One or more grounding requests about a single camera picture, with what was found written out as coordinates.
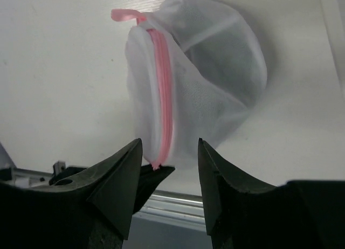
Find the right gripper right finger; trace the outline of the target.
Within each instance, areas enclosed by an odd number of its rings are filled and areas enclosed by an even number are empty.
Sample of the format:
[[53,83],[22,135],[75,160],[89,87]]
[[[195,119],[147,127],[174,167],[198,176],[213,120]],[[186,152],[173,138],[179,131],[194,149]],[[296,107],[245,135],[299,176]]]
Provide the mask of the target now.
[[213,248],[344,248],[344,182],[265,183],[198,141],[206,232]]

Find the white mesh laundry bag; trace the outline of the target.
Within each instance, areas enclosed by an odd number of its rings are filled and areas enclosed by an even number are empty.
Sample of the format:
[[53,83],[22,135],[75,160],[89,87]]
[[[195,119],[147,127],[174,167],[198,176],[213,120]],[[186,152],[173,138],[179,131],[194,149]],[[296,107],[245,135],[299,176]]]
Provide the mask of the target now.
[[135,135],[154,169],[189,168],[197,143],[217,147],[263,94],[267,69],[240,13],[214,0],[164,0],[153,12],[114,9],[134,20],[126,42]]

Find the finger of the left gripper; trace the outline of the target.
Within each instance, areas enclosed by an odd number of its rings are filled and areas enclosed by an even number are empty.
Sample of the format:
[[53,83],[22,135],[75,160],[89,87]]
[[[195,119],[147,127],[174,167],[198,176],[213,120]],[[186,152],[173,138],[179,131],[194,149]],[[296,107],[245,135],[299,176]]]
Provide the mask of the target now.
[[174,171],[173,166],[160,166],[156,170],[150,164],[141,167],[133,214],[142,209],[158,185]]

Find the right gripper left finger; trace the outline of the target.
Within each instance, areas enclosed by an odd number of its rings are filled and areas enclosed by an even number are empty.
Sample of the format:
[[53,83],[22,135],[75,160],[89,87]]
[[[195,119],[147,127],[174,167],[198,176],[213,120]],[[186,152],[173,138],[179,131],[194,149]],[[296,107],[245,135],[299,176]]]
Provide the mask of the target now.
[[119,248],[128,238],[142,162],[135,139],[54,185],[1,184],[1,248]]

